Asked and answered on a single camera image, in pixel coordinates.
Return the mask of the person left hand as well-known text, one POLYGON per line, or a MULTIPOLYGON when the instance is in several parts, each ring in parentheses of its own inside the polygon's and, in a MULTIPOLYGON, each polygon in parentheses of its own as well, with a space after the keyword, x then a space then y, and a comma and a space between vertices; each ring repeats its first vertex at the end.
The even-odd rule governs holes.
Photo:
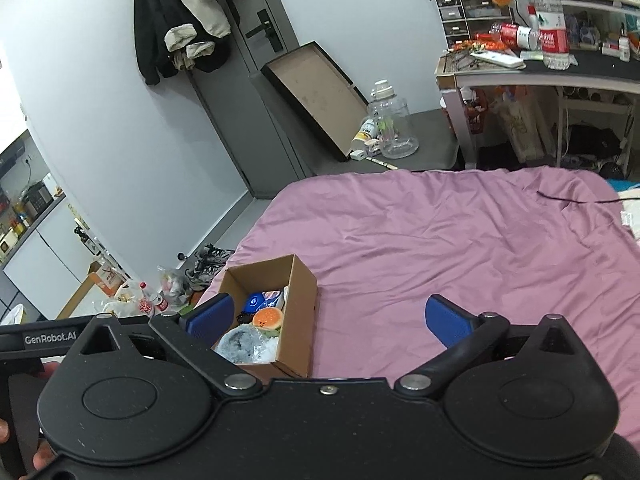
POLYGON ((1 361, 1 419, 8 438, 1 445, 1 478, 17 479, 35 470, 40 427, 37 403, 49 378, 42 359, 1 361))

